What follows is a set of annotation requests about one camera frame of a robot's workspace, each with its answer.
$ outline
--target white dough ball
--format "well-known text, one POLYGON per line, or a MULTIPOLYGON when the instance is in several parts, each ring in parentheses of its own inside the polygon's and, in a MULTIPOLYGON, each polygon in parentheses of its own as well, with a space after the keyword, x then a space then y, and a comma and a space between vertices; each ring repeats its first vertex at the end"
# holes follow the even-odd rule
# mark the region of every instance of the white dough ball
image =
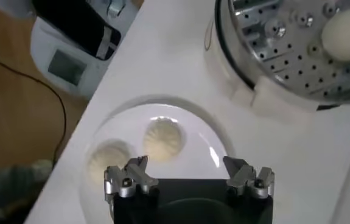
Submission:
POLYGON ((340 61, 350 61, 350 10, 336 14, 322 32, 325 50, 340 61))
POLYGON ((157 120, 147 130, 144 138, 145 152, 155 161, 168 161, 182 149, 181 133, 176 123, 157 120))
POLYGON ((102 145, 88 161, 88 174, 96 185, 103 185, 104 171, 108 166, 118 166, 123 169, 130 156, 124 149, 113 145, 102 145))

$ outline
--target metal steamer tray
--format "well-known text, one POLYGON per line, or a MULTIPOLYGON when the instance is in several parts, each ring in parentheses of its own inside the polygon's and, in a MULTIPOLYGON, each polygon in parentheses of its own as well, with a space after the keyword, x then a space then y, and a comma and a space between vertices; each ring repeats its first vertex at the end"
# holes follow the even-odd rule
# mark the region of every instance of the metal steamer tray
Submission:
POLYGON ((253 89, 265 75, 296 95, 350 103, 350 62, 321 44, 325 24, 350 0, 217 0, 215 23, 225 57, 253 89))

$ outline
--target white appliance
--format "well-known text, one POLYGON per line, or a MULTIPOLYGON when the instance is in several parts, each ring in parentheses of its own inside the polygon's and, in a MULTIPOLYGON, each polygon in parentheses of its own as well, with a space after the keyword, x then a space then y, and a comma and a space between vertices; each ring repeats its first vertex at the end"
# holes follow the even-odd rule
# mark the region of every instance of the white appliance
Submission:
MULTIPOLYGON (((130 0, 124 1, 124 7, 119 8, 118 16, 107 10, 111 7, 111 1, 107 3, 98 0, 91 1, 90 4, 109 25, 120 31, 122 41, 138 12, 134 4, 130 0)), ((94 94, 116 54, 108 60, 98 60, 40 17, 36 19, 32 30, 30 52, 38 70, 51 83, 67 93, 87 99, 94 94)))
POLYGON ((205 51, 217 86, 280 120, 350 103, 350 61, 335 58, 320 37, 343 12, 350 1, 216 0, 205 51))

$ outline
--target white plate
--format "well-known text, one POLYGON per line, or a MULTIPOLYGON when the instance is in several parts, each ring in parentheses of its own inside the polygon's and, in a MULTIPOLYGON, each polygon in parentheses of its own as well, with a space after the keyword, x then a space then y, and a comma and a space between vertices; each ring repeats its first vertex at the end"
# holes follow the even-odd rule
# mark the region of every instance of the white plate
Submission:
MULTIPOLYGON (((198 116, 182 108, 148 104, 125 110, 106 121, 96 132, 86 160, 104 142, 124 142, 131 157, 145 155, 143 139, 148 126, 157 118, 177 122, 184 147, 168 162, 148 160, 146 173, 155 178, 228 179, 223 164, 225 148, 212 128, 198 116)), ((87 223, 109 223, 108 204, 103 186, 95 186, 83 169, 80 183, 80 204, 87 223)))

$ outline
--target gray cloth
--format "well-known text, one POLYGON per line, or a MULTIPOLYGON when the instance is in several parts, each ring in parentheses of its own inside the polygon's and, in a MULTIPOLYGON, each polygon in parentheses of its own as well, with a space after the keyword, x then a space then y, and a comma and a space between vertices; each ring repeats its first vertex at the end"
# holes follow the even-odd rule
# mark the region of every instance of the gray cloth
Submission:
POLYGON ((35 184, 31 167, 13 166, 0 170, 0 208, 28 196, 35 184))

